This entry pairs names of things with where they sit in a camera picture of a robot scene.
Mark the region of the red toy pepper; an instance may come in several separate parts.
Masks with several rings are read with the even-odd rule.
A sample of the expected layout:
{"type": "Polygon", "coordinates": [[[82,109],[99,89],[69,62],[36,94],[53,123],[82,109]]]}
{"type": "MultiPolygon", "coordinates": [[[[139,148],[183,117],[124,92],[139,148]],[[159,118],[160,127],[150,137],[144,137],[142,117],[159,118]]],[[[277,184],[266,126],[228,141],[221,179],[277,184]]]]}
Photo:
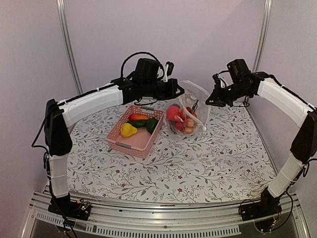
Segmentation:
{"type": "Polygon", "coordinates": [[[179,109],[177,106],[170,106],[166,111],[166,118],[170,121],[180,122],[179,109]]]}

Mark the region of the clear zip top bag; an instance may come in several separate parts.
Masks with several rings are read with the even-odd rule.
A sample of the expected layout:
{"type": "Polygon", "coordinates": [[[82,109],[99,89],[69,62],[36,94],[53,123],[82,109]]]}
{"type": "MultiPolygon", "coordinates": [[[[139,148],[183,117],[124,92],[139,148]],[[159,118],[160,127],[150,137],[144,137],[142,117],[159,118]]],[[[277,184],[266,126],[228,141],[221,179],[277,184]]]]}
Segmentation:
{"type": "Polygon", "coordinates": [[[166,105],[165,121],[169,130],[177,137],[205,132],[211,111],[206,104],[208,91],[189,80],[179,85],[184,94],[166,105]]]}

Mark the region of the green toy pepper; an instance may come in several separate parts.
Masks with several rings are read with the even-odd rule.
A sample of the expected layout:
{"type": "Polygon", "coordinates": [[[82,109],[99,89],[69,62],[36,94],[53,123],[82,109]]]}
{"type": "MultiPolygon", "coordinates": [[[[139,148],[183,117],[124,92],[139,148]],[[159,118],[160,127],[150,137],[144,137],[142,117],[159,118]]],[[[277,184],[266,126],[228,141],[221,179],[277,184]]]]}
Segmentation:
{"type": "Polygon", "coordinates": [[[148,133],[152,134],[158,124],[158,120],[156,118],[151,118],[149,120],[147,120],[146,123],[146,130],[148,133]]]}

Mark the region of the green toy cucumber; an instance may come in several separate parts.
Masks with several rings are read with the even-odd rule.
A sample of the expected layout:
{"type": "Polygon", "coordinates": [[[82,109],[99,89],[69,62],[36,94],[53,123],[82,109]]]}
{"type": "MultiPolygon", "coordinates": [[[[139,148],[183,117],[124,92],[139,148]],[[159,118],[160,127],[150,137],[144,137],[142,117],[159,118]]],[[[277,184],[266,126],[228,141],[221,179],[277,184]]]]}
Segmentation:
{"type": "Polygon", "coordinates": [[[127,123],[132,125],[135,128],[144,128],[147,125],[148,120],[133,120],[128,121],[127,123]]]}

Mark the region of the yellow toy pepper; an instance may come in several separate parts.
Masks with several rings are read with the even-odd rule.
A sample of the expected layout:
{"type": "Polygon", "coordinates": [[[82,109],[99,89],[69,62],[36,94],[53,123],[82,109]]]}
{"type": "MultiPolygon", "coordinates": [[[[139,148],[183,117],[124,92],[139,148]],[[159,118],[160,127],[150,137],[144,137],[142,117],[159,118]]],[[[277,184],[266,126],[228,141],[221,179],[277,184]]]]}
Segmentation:
{"type": "Polygon", "coordinates": [[[138,132],[138,129],[129,123],[123,124],[121,129],[120,129],[121,136],[125,137],[125,138],[130,137],[130,136],[136,134],[137,132],[138,132]]]}

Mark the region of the pink plastic basket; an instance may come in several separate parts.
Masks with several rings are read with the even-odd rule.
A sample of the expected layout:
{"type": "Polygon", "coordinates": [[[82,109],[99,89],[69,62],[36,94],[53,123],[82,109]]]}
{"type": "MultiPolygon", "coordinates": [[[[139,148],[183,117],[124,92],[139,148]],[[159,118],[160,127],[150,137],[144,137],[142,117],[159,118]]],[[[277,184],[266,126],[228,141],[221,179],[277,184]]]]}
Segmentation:
{"type": "Polygon", "coordinates": [[[115,124],[113,129],[106,137],[106,141],[109,143],[113,150],[126,153],[131,156],[145,159],[149,154],[154,141],[161,129],[164,118],[164,111],[154,109],[146,106],[131,105],[126,112],[122,115],[119,121],[115,124]],[[120,129],[123,124],[128,122],[129,116],[132,114],[146,115],[149,118],[155,118],[158,120],[158,124],[155,127],[153,133],[147,132],[145,128],[138,129],[138,132],[130,137],[123,137],[120,134],[120,129]]]}

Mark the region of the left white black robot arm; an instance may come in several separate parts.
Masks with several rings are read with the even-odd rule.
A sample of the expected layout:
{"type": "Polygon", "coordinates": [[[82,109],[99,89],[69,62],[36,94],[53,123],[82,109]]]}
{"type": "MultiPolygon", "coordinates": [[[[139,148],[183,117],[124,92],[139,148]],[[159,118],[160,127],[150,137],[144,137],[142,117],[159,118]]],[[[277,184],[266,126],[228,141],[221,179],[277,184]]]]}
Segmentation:
{"type": "Polygon", "coordinates": [[[45,135],[45,145],[41,148],[45,150],[45,168],[55,208],[63,215],[70,215],[74,210],[67,187],[67,159],[72,148],[68,131],[70,126],[104,109],[125,105],[143,97],[165,101],[182,94],[184,89],[174,78],[136,83],[120,77],[105,86],[67,100],[47,101],[45,118],[39,131],[45,135]]]}

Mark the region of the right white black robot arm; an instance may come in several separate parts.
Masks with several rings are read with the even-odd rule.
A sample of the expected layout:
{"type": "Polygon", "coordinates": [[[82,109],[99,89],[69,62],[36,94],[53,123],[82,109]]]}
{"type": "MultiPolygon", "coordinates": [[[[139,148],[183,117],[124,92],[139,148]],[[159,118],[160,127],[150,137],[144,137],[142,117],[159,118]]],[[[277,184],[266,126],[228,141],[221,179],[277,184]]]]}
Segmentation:
{"type": "Polygon", "coordinates": [[[309,163],[317,151],[317,109],[304,102],[295,93],[277,83],[273,75],[265,72],[243,72],[233,78],[233,83],[222,87],[218,75],[214,75],[214,90],[206,104],[216,107],[233,106],[237,99],[254,95],[266,99],[284,112],[297,125],[299,131],[295,136],[290,154],[276,178],[261,193],[261,201],[256,206],[260,216],[267,216],[279,202],[287,188],[309,163]]]}

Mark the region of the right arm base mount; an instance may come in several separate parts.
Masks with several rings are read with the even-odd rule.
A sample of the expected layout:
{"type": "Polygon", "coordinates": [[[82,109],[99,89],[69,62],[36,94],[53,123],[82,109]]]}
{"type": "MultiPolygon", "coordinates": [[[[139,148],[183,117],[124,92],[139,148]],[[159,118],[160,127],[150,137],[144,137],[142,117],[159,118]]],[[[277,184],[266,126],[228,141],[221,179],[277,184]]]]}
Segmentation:
{"type": "Polygon", "coordinates": [[[260,233],[270,233],[279,221],[282,208],[279,203],[272,207],[261,206],[260,202],[250,199],[243,200],[238,208],[242,221],[253,221],[255,228],[260,233]]]}

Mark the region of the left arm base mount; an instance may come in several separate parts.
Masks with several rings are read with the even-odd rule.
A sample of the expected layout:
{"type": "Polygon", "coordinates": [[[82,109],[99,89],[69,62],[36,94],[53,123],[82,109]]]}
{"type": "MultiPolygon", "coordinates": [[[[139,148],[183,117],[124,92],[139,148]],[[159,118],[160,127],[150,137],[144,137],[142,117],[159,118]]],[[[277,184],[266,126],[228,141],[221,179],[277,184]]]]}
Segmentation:
{"type": "Polygon", "coordinates": [[[61,198],[53,196],[48,211],[67,218],[87,221],[91,212],[91,203],[84,199],[71,201],[70,195],[61,198]]]}

